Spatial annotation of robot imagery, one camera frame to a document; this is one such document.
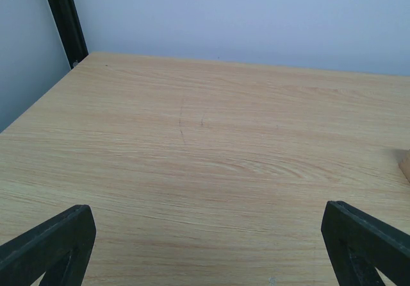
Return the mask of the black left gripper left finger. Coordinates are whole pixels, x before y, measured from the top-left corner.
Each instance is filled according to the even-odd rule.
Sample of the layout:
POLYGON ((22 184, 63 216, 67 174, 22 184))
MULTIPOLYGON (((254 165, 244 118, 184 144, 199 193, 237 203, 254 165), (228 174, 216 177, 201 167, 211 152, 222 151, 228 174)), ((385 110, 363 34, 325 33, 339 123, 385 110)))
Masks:
POLYGON ((96 227, 88 205, 74 205, 1 245, 1 285, 81 285, 96 227))

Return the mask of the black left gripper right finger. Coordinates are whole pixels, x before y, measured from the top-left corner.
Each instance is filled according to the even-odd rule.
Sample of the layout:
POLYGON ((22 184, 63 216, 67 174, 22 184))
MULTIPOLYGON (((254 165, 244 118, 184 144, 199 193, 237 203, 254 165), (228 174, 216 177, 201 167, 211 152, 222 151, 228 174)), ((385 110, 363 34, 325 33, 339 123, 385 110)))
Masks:
POLYGON ((321 232, 340 285, 409 285, 409 235, 343 201, 328 201, 321 232))

